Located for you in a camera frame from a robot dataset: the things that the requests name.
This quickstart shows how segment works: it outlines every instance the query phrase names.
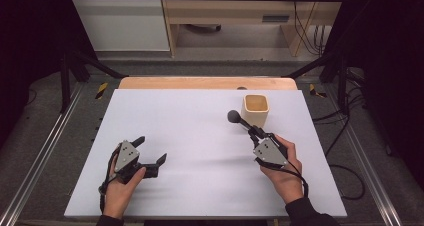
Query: black microphone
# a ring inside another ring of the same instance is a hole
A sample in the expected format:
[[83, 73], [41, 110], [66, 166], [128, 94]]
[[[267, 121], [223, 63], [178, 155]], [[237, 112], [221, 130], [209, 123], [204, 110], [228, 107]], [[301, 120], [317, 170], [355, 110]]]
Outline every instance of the black microphone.
[[231, 110], [230, 112], [228, 112], [227, 118], [230, 123], [240, 123], [241, 125], [246, 127], [247, 130], [252, 128], [252, 126], [248, 122], [241, 118], [240, 114], [236, 110]]

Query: black sleeve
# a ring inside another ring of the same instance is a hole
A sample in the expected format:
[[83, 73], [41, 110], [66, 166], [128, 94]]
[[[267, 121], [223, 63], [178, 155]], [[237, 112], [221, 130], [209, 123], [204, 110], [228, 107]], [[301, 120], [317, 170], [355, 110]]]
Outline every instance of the black sleeve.
[[97, 221], [96, 226], [123, 226], [124, 220], [112, 218], [106, 215], [102, 215]]
[[287, 204], [286, 210], [291, 220], [291, 226], [339, 225], [330, 215], [320, 214], [315, 211], [309, 198], [300, 198]]

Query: beige container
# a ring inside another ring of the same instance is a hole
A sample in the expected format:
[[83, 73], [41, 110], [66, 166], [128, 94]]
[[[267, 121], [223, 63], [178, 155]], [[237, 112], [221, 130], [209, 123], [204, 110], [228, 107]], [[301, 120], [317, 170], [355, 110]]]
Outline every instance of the beige container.
[[268, 99], [265, 95], [248, 94], [243, 98], [241, 118], [250, 125], [262, 128], [268, 116]]

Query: person's left hand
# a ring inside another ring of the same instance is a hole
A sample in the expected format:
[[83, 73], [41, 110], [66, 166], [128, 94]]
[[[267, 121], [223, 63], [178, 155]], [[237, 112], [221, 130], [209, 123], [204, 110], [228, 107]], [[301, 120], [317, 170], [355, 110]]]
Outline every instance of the person's left hand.
[[[110, 175], [114, 173], [113, 169], [115, 168], [116, 158], [117, 156], [113, 159], [111, 170], [109, 172]], [[128, 203], [131, 200], [131, 196], [137, 185], [143, 179], [145, 173], [146, 168], [141, 168], [134, 174], [127, 184], [122, 184], [117, 179], [111, 181], [106, 190], [106, 203], [103, 215], [122, 219], [124, 212], [128, 207]]]

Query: hand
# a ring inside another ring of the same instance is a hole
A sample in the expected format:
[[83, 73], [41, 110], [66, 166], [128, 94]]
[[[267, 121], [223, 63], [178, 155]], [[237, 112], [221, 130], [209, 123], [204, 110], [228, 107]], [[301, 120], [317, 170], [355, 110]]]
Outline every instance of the hand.
[[[110, 175], [114, 173], [113, 169], [115, 168], [116, 158], [117, 156], [113, 159], [111, 170], [109, 172]], [[131, 196], [137, 185], [143, 179], [145, 173], [146, 168], [143, 167], [134, 174], [127, 184], [122, 184], [117, 179], [110, 182], [106, 190], [106, 203], [103, 215], [122, 219], [122, 216], [128, 207], [128, 203], [130, 202]]]
[[[295, 145], [278, 135], [275, 135], [278, 141], [280, 141], [287, 148], [287, 159], [292, 163], [300, 173], [302, 173], [302, 163], [296, 158]], [[287, 164], [284, 169], [290, 170], [297, 173], [296, 169], [291, 164]], [[291, 174], [268, 169], [261, 166], [261, 171], [271, 180], [274, 184], [274, 188], [277, 193], [283, 198], [286, 204], [293, 202], [296, 199], [303, 197], [302, 181]]]

